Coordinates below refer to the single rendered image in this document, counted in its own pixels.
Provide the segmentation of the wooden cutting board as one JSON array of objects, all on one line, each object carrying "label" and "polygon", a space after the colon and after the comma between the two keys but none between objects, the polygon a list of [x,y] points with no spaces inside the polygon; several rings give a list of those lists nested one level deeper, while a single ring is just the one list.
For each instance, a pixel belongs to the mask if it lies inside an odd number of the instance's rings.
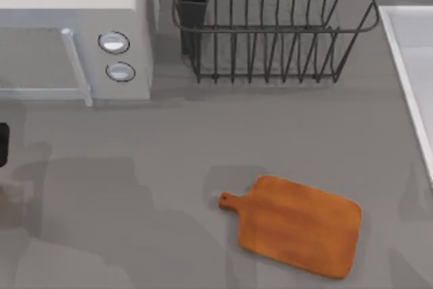
[{"label": "wooden cutting board", "polygon": [[348,198],[262,175],[243,196],[222,192],[219,207],[237,215],[248,252],[330,279],[352,269],[363,211]]}]

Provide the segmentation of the large microwave knob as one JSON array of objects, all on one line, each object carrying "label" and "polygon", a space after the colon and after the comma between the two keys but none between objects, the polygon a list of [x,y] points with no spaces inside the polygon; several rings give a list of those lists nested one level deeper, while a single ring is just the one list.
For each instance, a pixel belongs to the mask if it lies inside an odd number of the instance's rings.
[{"label": "large microwave knob", "polygon": [[127,52],[131,45],[129,38],[118,31],[100,34],[97,43],[102,50],[113,55],[120,55]]}]

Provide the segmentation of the microwave oven glass door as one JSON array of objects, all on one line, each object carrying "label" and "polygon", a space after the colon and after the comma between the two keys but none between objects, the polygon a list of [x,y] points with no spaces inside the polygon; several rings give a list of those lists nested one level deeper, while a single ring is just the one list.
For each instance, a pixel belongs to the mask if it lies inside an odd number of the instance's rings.
[{"label": "microwave oven glass door", "polygon": [[91,84],[71,28],[0,27],[0,101],[82,100]]}]

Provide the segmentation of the small microwave knob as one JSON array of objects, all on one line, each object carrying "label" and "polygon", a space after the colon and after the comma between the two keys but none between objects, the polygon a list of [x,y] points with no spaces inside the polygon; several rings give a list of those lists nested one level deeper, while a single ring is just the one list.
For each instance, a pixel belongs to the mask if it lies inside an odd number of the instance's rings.
[{"label": "small microwave knob", "polygon": [[135,78],[135,69],[126,62],[116,62],[106,66],[106,75],[117,83],[127,83]]}]

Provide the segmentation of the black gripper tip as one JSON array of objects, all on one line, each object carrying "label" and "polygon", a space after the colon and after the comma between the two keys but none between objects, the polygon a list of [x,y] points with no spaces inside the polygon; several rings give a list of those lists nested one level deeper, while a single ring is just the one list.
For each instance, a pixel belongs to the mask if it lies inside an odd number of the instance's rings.
[{"label": "black gripper tip", "polygon": [[10,130],[7,123],[0,123],[0,168],[7,164]]}]

